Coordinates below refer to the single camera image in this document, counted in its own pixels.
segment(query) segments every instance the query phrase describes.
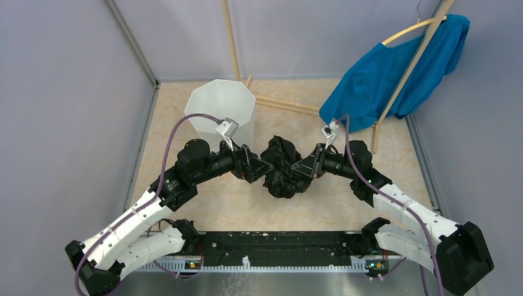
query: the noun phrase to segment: gray wall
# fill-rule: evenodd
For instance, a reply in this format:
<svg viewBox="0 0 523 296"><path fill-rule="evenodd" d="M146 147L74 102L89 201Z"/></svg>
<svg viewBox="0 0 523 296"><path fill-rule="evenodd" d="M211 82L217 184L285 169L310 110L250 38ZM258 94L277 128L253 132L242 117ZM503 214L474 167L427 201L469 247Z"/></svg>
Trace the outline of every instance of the gray wall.
<svg viewBox="0 0 523 296"><path fill-rule="evenodd" d="M151 94L103 1L0 4L0 295L73 295L64 247L121 213Z"/></svg>
<svg viewBox="0 0 523 296"><path fill-rule="evenodd" d="M234 78L220 0L117 0L157 78ZM422 18L439 0L421 3ZM229 0L243 76L340 77L416 23L417 0Z"/></svg>
<svg viewBox="0 0 523 296"><path fill-rule="evenodd" d="M444 211L490 247L487 295L521 295L523 2L459 0L451 12L471 20L461 61L415 119Z"/></svg>

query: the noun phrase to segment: floor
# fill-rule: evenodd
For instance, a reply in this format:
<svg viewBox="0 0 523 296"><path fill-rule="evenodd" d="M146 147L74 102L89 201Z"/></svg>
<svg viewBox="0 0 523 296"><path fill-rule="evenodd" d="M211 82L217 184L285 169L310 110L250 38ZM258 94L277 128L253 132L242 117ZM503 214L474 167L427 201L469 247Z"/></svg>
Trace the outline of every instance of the floor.
<svg viewBox="0 0 523 296"><path fill-rule="evenodd" d="M249 89L254 94L320 106L336 87L338 80L253 80ZM192 90L203 81L162 83L152 123L139 168L133 201L140 198L160 173L165 144L173 125L184 115ZM314 115L255 107L255 140L252 150L261 153L273 135L292 141L303 155L324 141L322 120ZM364 140L371 147L372 129L351 134L351 139ZM167 167L174 165L179 148L197 133L187 121L175 135ZM341 151L344 138L335 146ZM410 134L404 120L387 118L381 129L374 166L397 184L403 192L426 207L430 200ZM314 180L303 194L291 199L276 199L262 187L236 179L232 174L198 185L199 194L172 213L171 219L194 220L200 231L325 231L358 230L380 214L358 200L349 188L349 180L325 174Z"/></svg>

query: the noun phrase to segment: white trash bin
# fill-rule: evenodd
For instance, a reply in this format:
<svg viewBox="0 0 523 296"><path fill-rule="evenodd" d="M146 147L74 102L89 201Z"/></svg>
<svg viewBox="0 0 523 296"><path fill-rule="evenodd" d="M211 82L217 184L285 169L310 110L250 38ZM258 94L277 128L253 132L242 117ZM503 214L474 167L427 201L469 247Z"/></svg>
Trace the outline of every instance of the white trash bin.
<svg viewBox="0 0 523 296"><path fill-rule="evenodd" d="M213 80L195 89L185 107L185 115L206 113L218 119L226 117L239 125L233 141L252 147L254 138L254 105L256 98L240 81ZM211 151L218 151L222 138L216 134L216 123L206 118L193 117L189 121L200 138L209 143Z"/></svg>

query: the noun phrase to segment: metal hook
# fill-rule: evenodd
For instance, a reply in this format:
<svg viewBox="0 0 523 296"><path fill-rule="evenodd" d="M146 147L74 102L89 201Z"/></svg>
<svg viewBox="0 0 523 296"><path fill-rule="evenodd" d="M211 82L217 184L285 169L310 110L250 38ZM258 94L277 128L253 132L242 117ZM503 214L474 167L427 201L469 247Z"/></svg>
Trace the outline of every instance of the metal hook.
<svg viewBox="0 0 523 296"><path fill-rule="evenodd" d="M416 6L416 10L418 10L418 21L416 24L418 24L421 21L421 11L419 11L419 5L423 2L423 0L419 0L418 6Z"/></svg>

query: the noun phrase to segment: blue shirt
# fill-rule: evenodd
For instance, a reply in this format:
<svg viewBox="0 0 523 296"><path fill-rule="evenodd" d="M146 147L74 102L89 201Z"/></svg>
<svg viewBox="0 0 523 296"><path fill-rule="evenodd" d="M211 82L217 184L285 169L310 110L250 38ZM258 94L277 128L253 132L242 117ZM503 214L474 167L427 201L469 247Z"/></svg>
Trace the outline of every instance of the blue shirt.
<svg viewBox="0 0 523 296"><path fill-rule="evenodd" d="M461 15L447 15L436 30L418 64L387 116L403 118L426 101L444 75L456 68L470 21ZM378 44L350 68L319 115L327 124L333 118L350 115L350 131L372 126L389 103L414 57L424 34L395 47Z"/></svg>

